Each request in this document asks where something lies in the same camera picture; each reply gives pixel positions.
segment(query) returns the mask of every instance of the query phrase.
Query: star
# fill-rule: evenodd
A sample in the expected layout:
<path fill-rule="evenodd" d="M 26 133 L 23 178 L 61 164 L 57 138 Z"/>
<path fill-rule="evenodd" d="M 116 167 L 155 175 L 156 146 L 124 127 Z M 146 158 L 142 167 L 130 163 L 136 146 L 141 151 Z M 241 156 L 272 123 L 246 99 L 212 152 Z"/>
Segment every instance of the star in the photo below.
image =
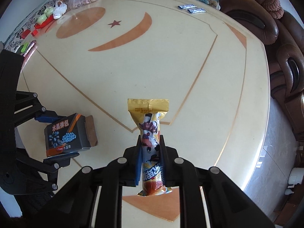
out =
<path fill-rule="evenodd" d="M 116 26 L 116 25 L 120 25 L 119 22 L 121 22 L 121 21 L 116 21 L 116 20 L 114 20 L 113 23 L 110 23 L 110 24 L 108 24 L 108 25 L 111 25 L 111 28 L 112 28 L 112 27 L 114 27 L 114 26 Z"/>

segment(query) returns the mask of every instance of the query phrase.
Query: red tray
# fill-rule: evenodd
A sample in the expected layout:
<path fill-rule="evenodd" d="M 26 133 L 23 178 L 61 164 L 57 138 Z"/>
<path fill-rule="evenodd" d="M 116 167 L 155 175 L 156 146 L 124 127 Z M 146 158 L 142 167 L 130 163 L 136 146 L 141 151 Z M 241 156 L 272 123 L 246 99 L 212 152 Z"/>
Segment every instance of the red tray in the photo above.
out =
<path fill-rule="evenodd" d="M 50 16 L 49 18 L 47 18 L 41 25 L 36 24 L 36 25 L 34 25 L 34 27 L 35 27 L 36 29 L 41 29 L 41 28 L 45 27 L 47 24 L 49 24 L 51 21 L 53 21 L 53 20 L 54 20 L 54 16 L 51 15 L 51 16 Z"/>

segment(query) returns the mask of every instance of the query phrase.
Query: stick packet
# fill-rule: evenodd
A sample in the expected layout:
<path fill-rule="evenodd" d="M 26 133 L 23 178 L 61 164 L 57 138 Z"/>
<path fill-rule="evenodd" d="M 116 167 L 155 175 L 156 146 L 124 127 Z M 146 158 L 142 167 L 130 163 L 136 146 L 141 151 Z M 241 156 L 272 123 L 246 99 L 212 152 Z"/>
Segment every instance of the stick packet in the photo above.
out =
<path fill-rule="evenodd" d="M 169 110 L 168 99 L 128 99 L 128 110 L 140 130 L 142 145 L 142 191 L 139 196 L 156 196 L 172 191 L 162 182 L 160 125 Z"/>

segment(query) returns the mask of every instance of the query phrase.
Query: brown leather couch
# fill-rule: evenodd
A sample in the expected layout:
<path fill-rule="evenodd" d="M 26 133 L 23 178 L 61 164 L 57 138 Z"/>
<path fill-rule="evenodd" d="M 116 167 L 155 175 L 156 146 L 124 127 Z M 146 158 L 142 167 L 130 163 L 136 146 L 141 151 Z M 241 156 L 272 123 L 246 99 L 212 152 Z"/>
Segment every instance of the brown leather couch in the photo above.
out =
<path fill-rule="evenodd" d="M 278 39 L 265 46 L 271 96 L 288 117 L 295 138 L 304 142 L 304 29 L 287 11 L 275 22 Z"/>
<path fill-rule="evenodd" d="M 261 6 L 265 0 L 220 0 L 220 11 L 246 27 L 265 45 L 273 44 L 278 27 L 272 16 Z"/>

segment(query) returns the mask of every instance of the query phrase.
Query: table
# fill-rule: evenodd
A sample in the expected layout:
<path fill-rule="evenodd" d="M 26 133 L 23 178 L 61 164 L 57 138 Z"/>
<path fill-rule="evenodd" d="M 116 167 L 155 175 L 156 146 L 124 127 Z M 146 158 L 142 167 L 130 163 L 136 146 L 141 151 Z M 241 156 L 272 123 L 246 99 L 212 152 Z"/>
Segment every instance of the table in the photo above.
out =
<path fill-rule="evenodd" d="M 189 3 L 207 12 L 178 8 Z M 196 0 L 98 0 L 67 12 L 35 38 L 18 90 L 38 93 L 59 115 L 93 115 L 99 140 L 59 170 L 59 188 L 81 167 L 106 166 L 136 144 L 128 98 L 169 99 L 161 122 L 166 145 L 246 187 L 264 142 L 270 91 L 264 46 L 242 25 Z M 31 120 L 18 127 L 38 160 L 46 157 L 45 126 Z M 124 188 L 123 195 L 140 190 Z M 134 220 L 143 217 L 179 226 L 179 219 L 168 222 L 124 202 L 124 227 L 139 227 Z"/>

